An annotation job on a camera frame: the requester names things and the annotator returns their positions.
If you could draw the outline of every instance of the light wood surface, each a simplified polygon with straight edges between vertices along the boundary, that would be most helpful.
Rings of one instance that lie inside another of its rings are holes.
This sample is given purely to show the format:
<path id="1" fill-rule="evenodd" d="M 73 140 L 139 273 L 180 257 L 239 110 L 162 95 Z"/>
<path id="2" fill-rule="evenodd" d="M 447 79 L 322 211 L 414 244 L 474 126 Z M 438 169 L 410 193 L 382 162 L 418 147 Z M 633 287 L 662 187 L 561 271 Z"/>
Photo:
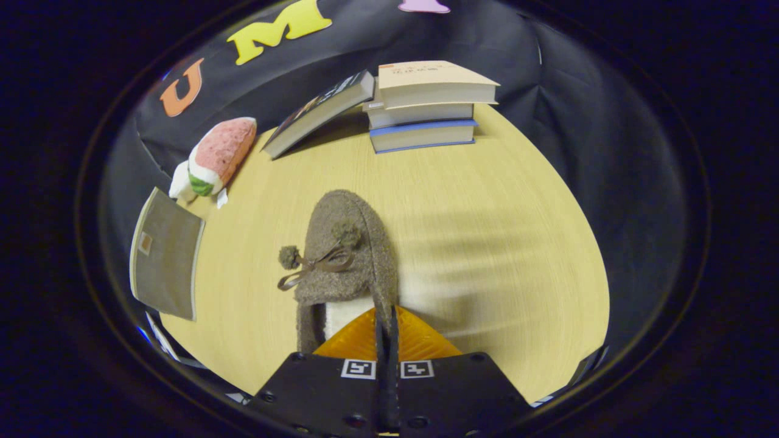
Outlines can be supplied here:
<path id="1" fill-rule="evenodd" d="M 197 320 L 163 315 L 165 328 L 203 365 L 254 394 L 296 346 L 292 291 L 276 289 L 288 274 L 278 250 L 302 248 L 319 198 L 348 189 L 386 226 L 402 306 L 460 350 L 489 353 L 529 402 L 565 386 L 606 334 L 597 243 L 530 141 L 486 105 L 474 118 L 475 144 L 376 155 L 367 118 L 353 111 L 275 161 L 255 146 L 226 206 L 208 198 L 187 206 L 206 221 Z"/>

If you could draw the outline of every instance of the brown fuzzy slipper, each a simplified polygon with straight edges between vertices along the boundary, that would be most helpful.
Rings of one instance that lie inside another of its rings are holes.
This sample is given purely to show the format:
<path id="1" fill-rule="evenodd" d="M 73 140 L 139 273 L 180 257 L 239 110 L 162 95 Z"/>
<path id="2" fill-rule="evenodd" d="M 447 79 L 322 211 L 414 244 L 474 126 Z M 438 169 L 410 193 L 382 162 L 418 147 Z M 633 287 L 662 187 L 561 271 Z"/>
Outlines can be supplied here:
<path id="1" fill-rule="evenodd" d="M 347 190 L 325 194 L 308 223 L 305 256 L 285 246 L 279 261 L 287 269 L 300 268 L 278 284 L 281 290 L 298 286 L 299 351 L 313 352 L 324 343 L 326 302 L 371 295 L 376 317 L 391 333 L 397 266 L 379 216 L 361 197 Z"/>

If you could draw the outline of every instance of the blue book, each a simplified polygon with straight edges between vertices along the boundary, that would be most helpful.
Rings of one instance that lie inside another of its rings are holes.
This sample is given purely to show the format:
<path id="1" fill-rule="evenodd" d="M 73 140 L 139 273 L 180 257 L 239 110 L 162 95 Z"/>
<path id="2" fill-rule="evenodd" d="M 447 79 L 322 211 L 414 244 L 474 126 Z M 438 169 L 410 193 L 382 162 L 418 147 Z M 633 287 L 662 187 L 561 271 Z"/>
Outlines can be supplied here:
<path id="1" fill-rule="evenodd" d="M 314 129 L 372 98 L 373 83 L 371 73 L 363 70 L 328 88 L 281 122 L 263 150 L 275 160 Z"/>
<path id="2" fill-rule="evenodd" d="M 442 120 L 371 129 L 371 143 L 377 154 L 419 147 L 474 142 L 473 119 Z"/>

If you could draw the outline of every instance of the yellow letter m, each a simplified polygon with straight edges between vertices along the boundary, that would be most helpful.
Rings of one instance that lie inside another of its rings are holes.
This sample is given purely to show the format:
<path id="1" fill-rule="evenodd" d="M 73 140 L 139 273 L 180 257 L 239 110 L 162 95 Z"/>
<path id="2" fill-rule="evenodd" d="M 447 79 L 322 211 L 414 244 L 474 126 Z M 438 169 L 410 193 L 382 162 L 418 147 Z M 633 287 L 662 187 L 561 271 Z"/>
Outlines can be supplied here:
<path id="1" fill-rule="evenodd" d="M 255 43 L 276 47 L 281 42 L 287 26 L 290 28 L 287 39 L 294 40 L 322 30 L 330 24 L 333 24 L 333 21 L 322 17 L 316 7 L 316 0 L 300 0 L 284 8 L 272 23 L 249 24 L 232 34 L 227 42 L 235 42 L 235 48 L 238 50 L 235 64 L 243 65 L 260 56 L 265 50 L 263 46 Z"/>

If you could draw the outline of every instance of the brown ribbon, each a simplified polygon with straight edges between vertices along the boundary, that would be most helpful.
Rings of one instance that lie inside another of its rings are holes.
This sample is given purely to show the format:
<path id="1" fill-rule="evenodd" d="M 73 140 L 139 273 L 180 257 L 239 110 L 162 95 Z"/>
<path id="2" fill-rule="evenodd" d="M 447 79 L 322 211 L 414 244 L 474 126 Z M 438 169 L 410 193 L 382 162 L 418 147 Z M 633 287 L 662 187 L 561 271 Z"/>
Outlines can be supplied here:
<path id="1" fill-rule="evenodd" d="M 331 263 L 338 257 L 346 256 L 348 258 L 342 263 Z M 344 246 L 341 246 L 340 242 L 337 243 L 330 251 L 324 256 L 319 257 L 317 260 L 306 259 L 304 257 L 295 257 L 295 262 L 300 263 L 301 269 L 294 274 L 289 274 L 282 277 L 279 280 L 278 288 L 282 291 L 288 291 L 300 283 L 306 275 L 309 275 L 314 269 L 323 270 L 325 272 L 341 272 L 346 270 L 354 262 L 354 253 Z"/>

